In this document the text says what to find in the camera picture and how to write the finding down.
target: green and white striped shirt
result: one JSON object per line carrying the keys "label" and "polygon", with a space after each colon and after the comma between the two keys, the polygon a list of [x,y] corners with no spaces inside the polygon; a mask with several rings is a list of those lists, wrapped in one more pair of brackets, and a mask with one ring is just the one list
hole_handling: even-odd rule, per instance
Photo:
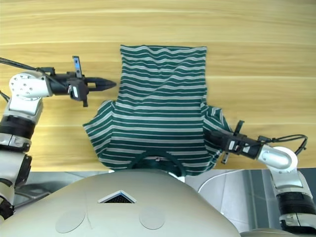
{"label": "green and white striped shirt", "polygon": [[221,154],[206,130],[231,131],[221,109],[207,106],[206,47],[121,46],[117,101],[84,124],[99,160],[113,170],[156,168],[199,175]]}

